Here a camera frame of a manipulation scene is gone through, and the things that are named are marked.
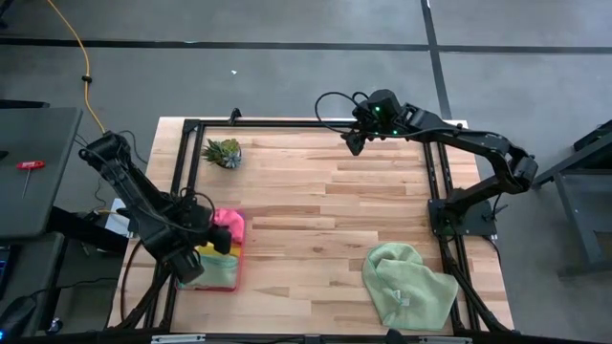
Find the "pink microfiber towel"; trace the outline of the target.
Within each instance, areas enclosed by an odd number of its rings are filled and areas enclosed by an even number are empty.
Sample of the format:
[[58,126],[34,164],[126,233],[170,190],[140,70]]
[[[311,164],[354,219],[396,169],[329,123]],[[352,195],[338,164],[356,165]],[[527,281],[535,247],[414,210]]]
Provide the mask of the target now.
[[217,208],[214,223],[229,231],[234,244],[243,244],[246,225],[243,216],[238,211],[231,208]]

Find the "yellow microfiber towel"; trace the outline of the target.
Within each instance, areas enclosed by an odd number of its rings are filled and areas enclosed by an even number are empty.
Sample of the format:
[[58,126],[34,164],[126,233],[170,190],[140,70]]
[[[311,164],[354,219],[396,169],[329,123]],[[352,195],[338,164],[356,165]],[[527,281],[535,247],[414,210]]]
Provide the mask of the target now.
[[[221,253],[215,249],[213,243],[207,243],[205,246],[197,246],[196,250],[201,255],[207,256],[224,256],[224,253]],[[240,257],[242,248],[239,245],[231,245],[229,250],[229,255]]]

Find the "light green microfiber towel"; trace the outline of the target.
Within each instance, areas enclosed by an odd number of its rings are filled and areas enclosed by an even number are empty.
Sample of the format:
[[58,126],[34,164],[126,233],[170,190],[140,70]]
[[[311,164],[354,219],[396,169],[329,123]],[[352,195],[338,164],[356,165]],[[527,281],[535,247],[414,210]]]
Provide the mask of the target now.
[[239,260],[232,255],[201,255],[204,272],[184,288],[233,290],[237,285]]
[[440,331],[456,299],[455,277],[425,265],[411,245],[380,244],[369,250],[361,278],[385,327]]

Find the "pink translucent plastic bin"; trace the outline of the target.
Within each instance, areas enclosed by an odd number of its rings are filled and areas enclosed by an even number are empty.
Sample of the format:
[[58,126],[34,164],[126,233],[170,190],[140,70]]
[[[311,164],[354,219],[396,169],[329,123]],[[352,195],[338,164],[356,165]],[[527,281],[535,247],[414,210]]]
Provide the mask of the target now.
[[238,288],[238,286],[239,286],[239,282],[240,282],[240,275],[241,275],[241,270],[242,270],[242,267],[243,267],[243,257],[244,257],[245,237],[244,237],[243,244],[242,244],[242,245],[239,245],[239,246],[242,248],[242,250],[241,250],[241,256],[240,256],[240,257],[237,257],[237,258],[238,258],[238,260],[239,260],[238,279],[237,279],[237,285],[236,285],[236,287],[235,287],[233,290],[184,288],[184,287],[183,287],[183,284],[186,284],[186,283],[181,283],[181,282],[178,282],[178,283],[177,283],[177,287],[178,287],[178,289],[181,289],[181,290],[214,290],[214,291],[234,291],[234,290],[236,290],[236,289]]

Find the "succulent in black pot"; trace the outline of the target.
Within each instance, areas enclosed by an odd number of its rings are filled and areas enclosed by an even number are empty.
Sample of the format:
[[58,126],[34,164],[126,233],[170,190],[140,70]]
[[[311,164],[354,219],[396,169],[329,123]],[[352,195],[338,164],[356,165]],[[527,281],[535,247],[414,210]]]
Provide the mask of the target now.
[[242,163],[242,151],[238,140],[208,140],[202,157],[205,161],[226,169],[236,169]]

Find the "white box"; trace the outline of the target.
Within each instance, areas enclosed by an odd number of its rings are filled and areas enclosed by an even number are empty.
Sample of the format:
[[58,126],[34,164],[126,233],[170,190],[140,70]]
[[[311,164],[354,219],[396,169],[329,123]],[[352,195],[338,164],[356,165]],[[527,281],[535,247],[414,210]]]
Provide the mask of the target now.
[[121,199],[116,198],[112,202],[110,210],[106,213],[107,220],[105,228],[126,238],[131,238],[132,234],[128,229],[130,220],[118,213],[120,208],[124,208],[124,203]]

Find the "grey desk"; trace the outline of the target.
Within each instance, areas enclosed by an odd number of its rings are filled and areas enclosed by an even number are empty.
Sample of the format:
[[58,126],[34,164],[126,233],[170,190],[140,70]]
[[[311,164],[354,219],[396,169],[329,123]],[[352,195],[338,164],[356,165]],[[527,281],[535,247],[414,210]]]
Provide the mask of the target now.
[[[29,240],[46,231],[82,112],[77,108],[0,110],[0,241]],[[27,193],[22,161],[44,161],[34,170]]]

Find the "dark desk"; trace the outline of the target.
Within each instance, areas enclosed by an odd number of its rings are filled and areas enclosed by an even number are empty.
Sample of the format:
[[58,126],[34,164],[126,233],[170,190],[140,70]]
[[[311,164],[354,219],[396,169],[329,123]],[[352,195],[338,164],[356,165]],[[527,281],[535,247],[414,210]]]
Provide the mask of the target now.
[[[0,314],[16,298],[53,287],[58,280],[65,249],[65,237],[58,233],[49,233],[23,244],[0,298]],[[36,308],[22,333],[24,337],[43,332],[55,314],[58,297],[57,290],[41,292],[35,297]]]

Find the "black device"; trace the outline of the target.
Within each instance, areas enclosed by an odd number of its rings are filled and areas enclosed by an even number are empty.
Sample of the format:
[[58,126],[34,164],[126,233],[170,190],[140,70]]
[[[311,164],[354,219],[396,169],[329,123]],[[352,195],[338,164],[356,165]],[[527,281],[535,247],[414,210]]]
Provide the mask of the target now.
[[21,336],[36,306],[32,296],[20,296],[13,300],[0,314],[0,340]]

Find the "black aluminium table frame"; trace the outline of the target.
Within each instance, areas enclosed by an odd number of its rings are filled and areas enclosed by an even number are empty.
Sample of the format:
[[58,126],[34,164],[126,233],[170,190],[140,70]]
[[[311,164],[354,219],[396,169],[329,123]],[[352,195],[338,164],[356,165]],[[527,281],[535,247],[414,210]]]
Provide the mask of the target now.
[[[202,157],[208,140],[236,139],[242,163]],[[161,190],[193,188],[202,204],[246,219],[234,291],[167,282],[139,322],[155,335],[217,340],[380,342],[386,329],[361,281],[367,252],[406,243],[442,268],[427,201],[479,181],[475,157],[418,142],[370,142],[353,156],[339,134],[308,118],[161,118],[147,177]]]

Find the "silver metal bracket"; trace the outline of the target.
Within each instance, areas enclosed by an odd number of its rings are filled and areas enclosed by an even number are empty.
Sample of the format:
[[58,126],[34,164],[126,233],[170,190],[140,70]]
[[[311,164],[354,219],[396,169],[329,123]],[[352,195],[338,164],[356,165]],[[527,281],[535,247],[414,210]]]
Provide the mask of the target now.
[[150,344],[205,344],[207,337],[203,333],[182,333],[153,335]]
[[473,344],[472,339],[460,336],[420,336],[418,344]]

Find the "black desk frame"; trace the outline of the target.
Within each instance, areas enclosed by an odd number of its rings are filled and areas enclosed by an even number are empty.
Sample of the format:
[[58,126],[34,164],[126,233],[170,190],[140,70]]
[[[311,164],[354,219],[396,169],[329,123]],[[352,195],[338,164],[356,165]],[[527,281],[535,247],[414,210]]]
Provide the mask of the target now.
[[583,263],[558,271],[560,278],[612,272],[598,240],[612,235],[612,119],[573,144],[574,153],[540,173],[532,185],[556,185],[566,218],[577,234]]

